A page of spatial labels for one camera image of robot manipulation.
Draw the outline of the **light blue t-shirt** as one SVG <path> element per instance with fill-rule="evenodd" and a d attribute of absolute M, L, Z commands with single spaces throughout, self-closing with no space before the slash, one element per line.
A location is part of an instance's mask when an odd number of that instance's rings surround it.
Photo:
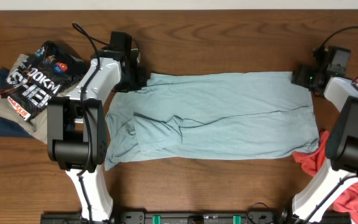
<path fill-rule="evenodd" d="M 115 94 L 104 166 L 169 157 L 278 159 L 312 153 L 319 133 L 310 92 L 290 72 L 152 74 Z"/>

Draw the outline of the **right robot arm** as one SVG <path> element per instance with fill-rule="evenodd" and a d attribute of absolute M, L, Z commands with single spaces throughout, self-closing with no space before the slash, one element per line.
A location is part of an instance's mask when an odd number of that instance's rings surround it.
<path fill-rule="evenodd" d="M 340 115 L 326 142 L 326 159 L 311 182 L 284 209 L 279 223 L 319 223 L 343 191 L 358 182 L 358 84 L 346 77 L 350 50 L 320 46 L 315 65 L 301 64 L 293 84 L 319 93 Z"/>

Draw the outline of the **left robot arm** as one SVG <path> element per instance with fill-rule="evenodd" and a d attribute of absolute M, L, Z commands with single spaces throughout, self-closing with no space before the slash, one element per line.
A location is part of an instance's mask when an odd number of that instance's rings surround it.
<path fill-rule="evenodd" d="M 104 104 L 112 91 L 128 92 L 145 86 L 140 52 L 102 49 L 91 59 L 85 76 L 67 96 L 47 106 L 47 146 L 75 186 L 81 203 L 78 215 L 42 215 L 41 223 L 111 223 L 113 200 L 102 164 L 108 149 Z"/>

